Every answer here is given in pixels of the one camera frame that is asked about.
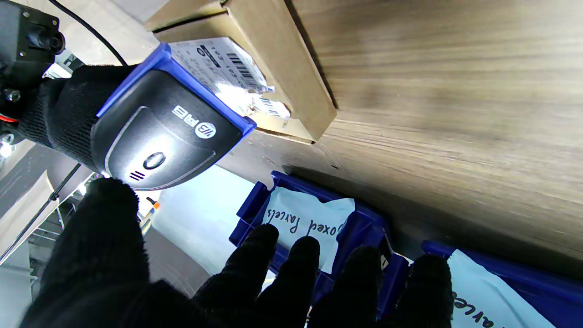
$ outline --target gloved hand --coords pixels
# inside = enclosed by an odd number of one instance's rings
[[[278,231],[259,226],[222,272],[188,299],[165,281],[150,282],[137,210],[138,198],[119,180],[91,183],[55,243],[22,328],[304,327],[318,267],[314,238],[293,245],[278,277],[260,294]],[[444,259],[419,258],[395,311],[375,322],[380,267],[376,249],[356,249],[332,291],[313,306],[308,327],[451,327]]]
[[[300,238],[276,280],[259,294],[277,238],[272,225],[257,227],[193,301],[226,326],[303,327],[316,279],[319,244],[309,236]],[[412,266],[396,310],[377,323],[381,282],[378,250],[356,249],[332,291],[312,308],[308,327],[451,327],[451,278],[444,259],[420,257]]]

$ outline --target white wall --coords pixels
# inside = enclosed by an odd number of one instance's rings
[[[29,243],[24,242],[0,266],[0,325],[18,327],[30,293]]]

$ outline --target wooden surface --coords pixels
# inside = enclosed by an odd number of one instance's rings
[[[583,278],[582,1],[293,3],[338,116],[220,166],[367,200],[410,256],[432,238]]]

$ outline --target glove finger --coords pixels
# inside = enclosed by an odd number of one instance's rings
[[[454,298],[447,261],[424,255],[411,266],[407,287],[386,322],[403,327],[451,327]]]
[[[255,228],[231,254],[223,270],[200,287],[193,301],[205,309],[251,307],[261,292],[278,236],[272,225]]]
[[[320,245],[310,236],[298,239],[273,284],[257,299],[257,312],[303,327],[312,301]]]
[[[381,279],[378,250],[357,248],[346,261],[332,291],[312,308],[308,326],[362,327],[374,323]]]

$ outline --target blue crate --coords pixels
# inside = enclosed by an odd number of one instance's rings
[[[344,198],[339,194],[277,171],[273,171],[271,176],[274,188],[284,187],[292,191],[314,195],[323,203]],[[255,184],[237,212],[241,219],[229,237],[235,246],[241,246],[247,235],[261,224],[272,191],[273,189],[268,190],[261,182]],[[327,274],[318,270],[313,301],[317,302],[323,295],[332,290],[334,280],[342,271],[344,263],[354,249],[359,246],[380,247],[381,250],[384,250],[383,255],[390,259],[388,266],[383,270],[384,279],[379,291],[377,305],[378,317],[385,316],[394,309],[396,300],[405,285],[409,263],[402,256],[391,254],[390,231],[387,221],[359,201],[355,202],[355,206],[355,211],[348,216],[346,226],[336,237],[338,252],[334,259],[332,273]],[[269,266],[274,273],[278,273],[283,262],[287,260],[288,253],[289,251],[285,247],[280,244],[276,245],[275,255]]]
[[[449,258],[455,247],[426,240],[427,254]],[[470,259],[499,276],[518,295],[557,328],[579,328],[583,319],[583,282],[498,259],[473,250],[460,249]]]

